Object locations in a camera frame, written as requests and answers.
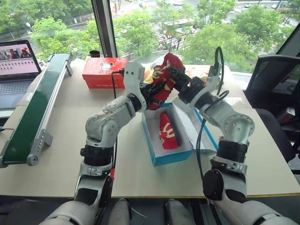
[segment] laptop screen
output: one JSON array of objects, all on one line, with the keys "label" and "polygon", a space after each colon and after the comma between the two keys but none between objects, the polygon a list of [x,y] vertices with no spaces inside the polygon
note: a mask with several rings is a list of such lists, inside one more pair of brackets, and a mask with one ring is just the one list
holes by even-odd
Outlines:
[{"label": "laptop screen", "polygon": [[39,69],[28,44],[0,45],[0,77],[37,72]]}]

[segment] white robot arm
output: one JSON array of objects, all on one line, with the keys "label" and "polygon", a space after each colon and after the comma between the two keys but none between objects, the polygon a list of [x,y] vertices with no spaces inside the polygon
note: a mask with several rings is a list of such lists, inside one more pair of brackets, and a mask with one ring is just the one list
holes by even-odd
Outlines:
[{"label": "white robot arm", "polygon": [[[209,84],[197,77],[190,79],[183,71],[168,68],[179,98],[200,114],[223,135],[219,150],[213,157],[212,169],[203,178],[203,192],[212,200],[233,225],[296,225],[270,207],[256,201],[247,201],[246,170],[244,164],[248,149],[248,137],[254,131],[250,117],[232,109],[222,97],[211,95],[216,87],[220,65],[210,68]],[[164,84],[143,84],[144,68],[134,62],[126,64],[124,84],[126,96],[108,103],[102,112],[91,116],[86,122],[86,145],[81,149],[84,157],[75,189],[75,199],[62,204],[41,225],[92,225],[99,208],[106,206],[111,196],[113,180],[113,146],[120,129],[129,123],[137,111],[143,112],[148,104],[160,105],[153,99]],[[114,225],[127,225],[128,215]]]}]

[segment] chair backrest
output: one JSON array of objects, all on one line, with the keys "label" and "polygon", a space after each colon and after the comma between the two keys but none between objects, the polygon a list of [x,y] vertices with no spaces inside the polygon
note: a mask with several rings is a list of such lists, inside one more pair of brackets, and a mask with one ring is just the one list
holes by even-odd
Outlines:
[{"label": "chair backrest", "polygon": [[254,108],[276,113],[299,101],[300,58],[260,55],[245,95]]}]

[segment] window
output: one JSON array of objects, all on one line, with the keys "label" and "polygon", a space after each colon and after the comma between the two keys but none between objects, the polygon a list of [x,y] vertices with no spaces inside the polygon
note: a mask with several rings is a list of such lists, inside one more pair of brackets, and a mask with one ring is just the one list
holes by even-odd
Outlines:
[{"label": "window", "polygon": [[14,40],[29,40],[42,68],[50,53],[101,49],[90,0],[1,0],[0,42]]},{"label": "window", "polygon": [[275,54],[300,20],[299,1],[110,0],[119,57],[152,68],[166,53],[185,64],[214,63],[223,49],[232,71],[251,73],[259,54]]}]

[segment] laptop keyboard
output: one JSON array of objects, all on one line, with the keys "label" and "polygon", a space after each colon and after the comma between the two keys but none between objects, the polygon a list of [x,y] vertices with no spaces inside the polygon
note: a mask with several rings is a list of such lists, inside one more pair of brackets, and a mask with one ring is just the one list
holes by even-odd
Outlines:
[{"label": "laptop keyboard", "polygon": [[0,83],[0,95],[26,93],[30,82]]}]

